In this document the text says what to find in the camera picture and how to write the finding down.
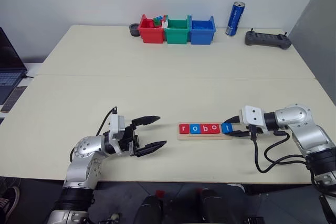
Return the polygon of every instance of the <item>laptop keyboard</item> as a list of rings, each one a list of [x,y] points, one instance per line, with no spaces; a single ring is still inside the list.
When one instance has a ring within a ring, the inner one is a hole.
[[[0,86],[13,86],[20,74],[20,72],[0,73]]]

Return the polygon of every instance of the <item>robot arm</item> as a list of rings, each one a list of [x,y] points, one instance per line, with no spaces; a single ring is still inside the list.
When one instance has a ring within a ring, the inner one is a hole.
[[[139,148],[139,138],[135,129],[160,119],[158,116],[144,116],[132,120],[125,127],[124,116],[117,115],[117,107],[110,111],[110,130],[99,135],[107,119],[105,117],[97,136],[81,139],[70,154],[71,163],[67,170],[62,193],[55,203],[48,224],[86,223],[88,209],[93,204],[93,190],[102,173],[103,161],[113,155],[129,153],[131,156],[143,156],[161,148],[166,141],[155,142]]]
[[[330,223],[336,221],[336,146],[326,132],[314,123],[308,107],[293,104],[275,112],[265,113],[253,106],[244,106],[239,116],[225,123],[241,123],[248,131],[232,131],[232,136],[250,136],[256,144],[257,134],[281,135],[279,129],[290,129],[292,137],[306,159],[307,169],[311,171],[312,183],[322,192],[320,201],[324,214]]]

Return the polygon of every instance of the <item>energy drink can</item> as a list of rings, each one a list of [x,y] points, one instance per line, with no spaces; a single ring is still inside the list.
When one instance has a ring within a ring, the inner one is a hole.
[[[229,19],[229,23],[227,24],[226,34],[230,36],[236,35],[238,24],[243,14],[245,8],[245,3],[243,2],[234,2],[232,6],[232,11]]]

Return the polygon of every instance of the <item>laptop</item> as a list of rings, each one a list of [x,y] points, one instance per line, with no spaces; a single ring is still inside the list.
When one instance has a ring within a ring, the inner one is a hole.
[[[0,27],[0,105],[19,84],[27,69]]]

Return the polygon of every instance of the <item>game controller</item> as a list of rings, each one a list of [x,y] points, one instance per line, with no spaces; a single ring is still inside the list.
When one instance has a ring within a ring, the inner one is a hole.
[[[253,31],[248,31],[245,35],[245,44],[247,45],[270,45],[270,46],[279,46],[282,49],[287,49],[292,45],[289,38],[285,34],[261,34]]]

